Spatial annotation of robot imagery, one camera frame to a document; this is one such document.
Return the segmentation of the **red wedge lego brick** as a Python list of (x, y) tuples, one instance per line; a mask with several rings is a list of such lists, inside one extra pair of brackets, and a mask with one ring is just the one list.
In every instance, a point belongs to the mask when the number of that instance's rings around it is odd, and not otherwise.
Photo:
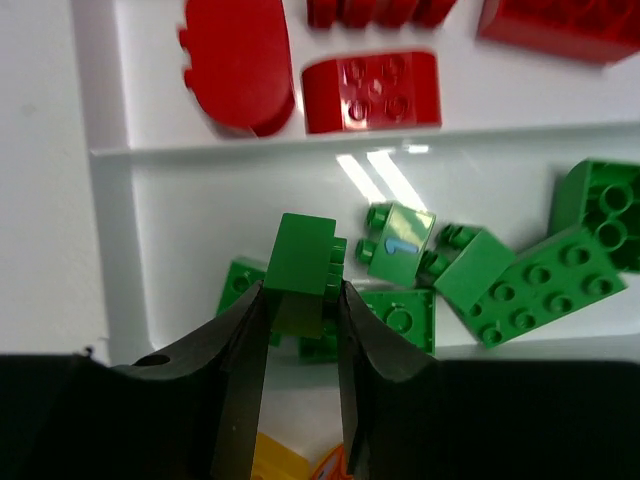
[(396, 51), (319, 61), (301, 75), (310, 134), (442, 125), (437, 57)]

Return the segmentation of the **red lego brick stack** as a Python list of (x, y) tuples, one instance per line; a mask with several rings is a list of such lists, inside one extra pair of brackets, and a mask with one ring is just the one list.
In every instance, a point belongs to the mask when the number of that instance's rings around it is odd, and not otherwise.
[(593, 65), (639, 52), (637, 1), (486, 1), (477, 35)]

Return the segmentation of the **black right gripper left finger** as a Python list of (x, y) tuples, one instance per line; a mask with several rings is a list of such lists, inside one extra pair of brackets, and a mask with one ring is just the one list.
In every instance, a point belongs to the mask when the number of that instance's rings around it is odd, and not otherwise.
[(1, 358), (5, 479), (247, 479), (270, 325), (263, 287), (131, 365)]

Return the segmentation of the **red round lego brick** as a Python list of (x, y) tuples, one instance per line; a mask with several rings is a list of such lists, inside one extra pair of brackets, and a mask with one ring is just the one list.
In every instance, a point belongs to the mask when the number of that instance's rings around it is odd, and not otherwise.
[(280, 1), (187, 1), (178, 40), (183, 78), (219, 127), (270, 136), (295, 107), (290, 43)]

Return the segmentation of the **red curved lego brick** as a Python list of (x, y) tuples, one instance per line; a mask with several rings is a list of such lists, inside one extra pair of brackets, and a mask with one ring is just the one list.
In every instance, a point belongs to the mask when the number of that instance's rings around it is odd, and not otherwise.
[(329, 29), (336, 22), (351, 29), (369, 24), (397, 29), (405, 24), (433, 29), (441, 25), (456, 0), (315, 0), (307, 2), (307, 23)]

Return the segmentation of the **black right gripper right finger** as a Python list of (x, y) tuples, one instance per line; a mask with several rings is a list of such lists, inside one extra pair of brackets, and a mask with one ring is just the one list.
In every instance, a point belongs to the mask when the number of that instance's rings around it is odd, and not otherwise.
[(438, 360), (345, 284), (336, 307), (345, 462), (356, 479), (635, 479), (639, 367)]

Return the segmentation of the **yellow curved lego brick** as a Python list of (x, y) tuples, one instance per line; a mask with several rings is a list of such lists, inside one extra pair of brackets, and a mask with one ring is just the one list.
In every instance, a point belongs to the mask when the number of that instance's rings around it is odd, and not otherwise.
[(306, 480), (309, 461), (259, 432), (256, 438), (251, 480)]

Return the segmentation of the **green studded lego plate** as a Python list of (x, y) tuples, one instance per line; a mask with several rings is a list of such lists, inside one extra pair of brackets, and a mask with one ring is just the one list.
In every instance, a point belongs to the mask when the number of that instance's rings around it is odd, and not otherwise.
[(639, 272), (639, 165), (587, 158), (556, 183), (548, 233), (587, 228), (621, 272)]

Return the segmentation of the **green lego brick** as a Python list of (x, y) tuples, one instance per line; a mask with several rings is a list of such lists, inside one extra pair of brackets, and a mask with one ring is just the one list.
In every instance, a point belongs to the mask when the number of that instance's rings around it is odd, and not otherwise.
[(515, 258), (486, 228), (452, 223), (425, 252), (418, 273), (454, 309), (468, 313)]
[(340, 296), (347, 240), (334, 219), (285, 213), (277, 231), (263, 288), (272, 331), (319, 338), (324, 318)]
[[(246, 256), (235, 257), (228, 268), (224, 287), (221, 291), (216, 316), (224, 313), (231, 307), (254, 283), (264, 280), (267, 263)], [(268, 308), (270, 321), (275, 320), (276, 310), (281, 298), (275, 293), (268, 294)], [(273, 328), (270, 334), (270, 346), (279, 347), (282, 334), (276, 333)]]
[(411, 288), (436, 222), (436, 215), (398, 202), (372, 204), (366, 215), (368, 236), (358, 240), (355, 258), (367, 273)]

